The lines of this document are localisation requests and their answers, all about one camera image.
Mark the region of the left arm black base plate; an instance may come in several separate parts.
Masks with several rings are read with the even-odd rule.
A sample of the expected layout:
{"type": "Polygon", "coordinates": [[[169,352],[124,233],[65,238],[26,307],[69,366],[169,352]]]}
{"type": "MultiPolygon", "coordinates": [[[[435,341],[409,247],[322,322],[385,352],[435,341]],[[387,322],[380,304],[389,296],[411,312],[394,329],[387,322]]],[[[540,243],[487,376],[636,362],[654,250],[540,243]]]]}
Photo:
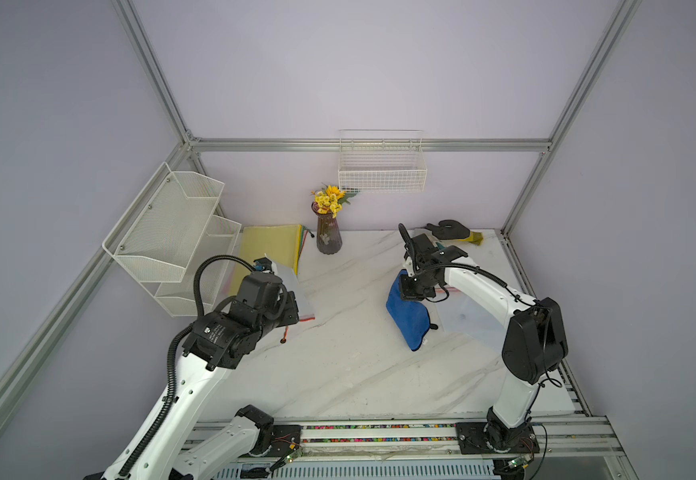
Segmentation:
{"type": "Polygon", "coordinates": [[[260,431],[258,440],[246,457],[282,457],[294,450],[302,438],[301,425],[277,425],[260,431]]]}

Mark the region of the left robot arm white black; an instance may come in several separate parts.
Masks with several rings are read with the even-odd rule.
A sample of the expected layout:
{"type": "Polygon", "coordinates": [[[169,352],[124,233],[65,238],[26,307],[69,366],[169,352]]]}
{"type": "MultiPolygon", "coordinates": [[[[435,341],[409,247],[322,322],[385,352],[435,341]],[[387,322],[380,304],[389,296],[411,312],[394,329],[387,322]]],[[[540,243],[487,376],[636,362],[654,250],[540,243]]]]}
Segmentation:
{"type": "Polygon", "coordinates": [[[211,396],[272,330],[295,325],[294,291],[267,257],[249,263],[236,295],[197,318],[170,342],[167,385],[122,453],[99,479],[211,479],[244,455],[264,456],[273,442],[274,419],[253,405],[240,408],[220,432],[186,449],[211,396]]]}

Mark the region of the yellow mesh document bag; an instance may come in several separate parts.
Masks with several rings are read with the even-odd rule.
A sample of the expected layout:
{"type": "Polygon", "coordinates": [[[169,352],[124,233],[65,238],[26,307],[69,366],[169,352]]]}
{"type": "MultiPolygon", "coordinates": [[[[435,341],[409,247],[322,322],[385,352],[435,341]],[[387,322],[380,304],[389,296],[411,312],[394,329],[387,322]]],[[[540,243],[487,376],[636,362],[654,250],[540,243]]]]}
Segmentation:
{"type": "Polygon", "coordinates": [[[306,229],[299,224],[247,226],[242,229],[241,243],[234,254],[250,264],[267,257],[298,274],[305,236],[306,229]]]}

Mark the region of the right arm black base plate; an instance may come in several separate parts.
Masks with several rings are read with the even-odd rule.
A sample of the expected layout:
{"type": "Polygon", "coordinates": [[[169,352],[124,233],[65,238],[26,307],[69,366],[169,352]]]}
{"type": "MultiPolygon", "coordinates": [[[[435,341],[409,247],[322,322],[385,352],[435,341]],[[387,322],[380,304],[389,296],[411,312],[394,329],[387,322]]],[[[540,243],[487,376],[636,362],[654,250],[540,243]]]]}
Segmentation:
{"type": "Polygon", "coordinates": [[[458,422],[456,437],[462,454],[538,454],[540,447],[533,427],[524,422],[516,428],[499,421],[458,422]]]}

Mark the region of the red zipper mesh document bag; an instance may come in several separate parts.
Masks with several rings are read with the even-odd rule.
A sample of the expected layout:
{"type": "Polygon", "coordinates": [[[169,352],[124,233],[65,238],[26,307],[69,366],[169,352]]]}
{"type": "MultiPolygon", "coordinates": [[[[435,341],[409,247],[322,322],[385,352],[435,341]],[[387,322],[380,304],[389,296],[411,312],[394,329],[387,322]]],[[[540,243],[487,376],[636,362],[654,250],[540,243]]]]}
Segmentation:
{"type": "Polygon", "coordinates": [[[293,268],[284,264],[273,262],[273,273],[280,277],[287,290],[294,295],[294,304],[298,310],[298,323],[308,322],[316,318],[315,310],[306,298],[305,290],[301,285],[293,268]]]}

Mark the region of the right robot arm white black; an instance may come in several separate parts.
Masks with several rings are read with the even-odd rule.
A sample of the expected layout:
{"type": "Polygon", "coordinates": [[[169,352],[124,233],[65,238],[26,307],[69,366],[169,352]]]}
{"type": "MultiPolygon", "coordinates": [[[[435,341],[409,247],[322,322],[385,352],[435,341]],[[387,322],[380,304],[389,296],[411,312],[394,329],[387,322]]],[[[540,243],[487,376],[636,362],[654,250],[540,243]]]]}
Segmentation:
{"type": "Polygon", "coordinates": [[[411,350],[423,343],[430,324],[417,333],[409,328],[429,319],[425,301],[442,301],[452,290],[464,294],[504,327],[502,360],[509,371],[496,403],[488,411],[487,428],[504,436],[528,425],[530,412],[550,372],[569,353],[560,305],[511,287],[455,245],[438,246],[427,235],[411,236],[400,224],[404,266],[394,281],[386,308],[411,350]]]}

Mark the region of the blue microfiber cleaning cloth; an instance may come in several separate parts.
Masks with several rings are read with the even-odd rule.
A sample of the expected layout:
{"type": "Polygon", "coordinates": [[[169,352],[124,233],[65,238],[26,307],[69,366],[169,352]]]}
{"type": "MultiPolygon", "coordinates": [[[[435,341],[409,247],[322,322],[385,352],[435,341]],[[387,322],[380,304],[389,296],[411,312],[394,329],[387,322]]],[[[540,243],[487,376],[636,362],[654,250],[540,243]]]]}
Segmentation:
{"type": "Polygon", "coordinates": [[[412,352],[418,351],[432,327],[429,311],[418,301],[402,298],[401,280],[406,271],[401,270],[391,286],[386,301],[386,309],[399,328],[412,352]]]}

